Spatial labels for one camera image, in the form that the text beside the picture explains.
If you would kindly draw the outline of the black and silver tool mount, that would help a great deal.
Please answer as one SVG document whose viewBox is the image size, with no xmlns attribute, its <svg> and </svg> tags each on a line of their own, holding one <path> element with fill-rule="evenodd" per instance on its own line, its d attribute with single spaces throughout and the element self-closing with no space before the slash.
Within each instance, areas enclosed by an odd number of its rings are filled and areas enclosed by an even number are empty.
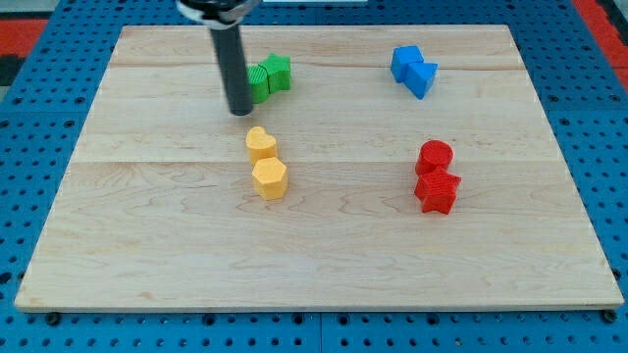
<svg viewBox="0 0 628 353">
<path fill-rule="evenodd" d="M 210 29 L 239 25 L 258 7 L 260 0 L 176 0 L 176 8 L 186 18 Z"/>
</svg>

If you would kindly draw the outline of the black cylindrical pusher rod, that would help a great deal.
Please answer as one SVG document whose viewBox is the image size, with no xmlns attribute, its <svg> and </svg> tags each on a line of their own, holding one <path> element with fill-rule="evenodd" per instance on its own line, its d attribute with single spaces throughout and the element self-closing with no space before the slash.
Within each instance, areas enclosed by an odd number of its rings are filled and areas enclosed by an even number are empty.
<svg viewBox="0 0 628 353">
<path fill-rule="evenodd" d="M 239 25 L 211 29 L 210 33 L 230 113 L 249 115 L 253 102 Z"/>
</svg>

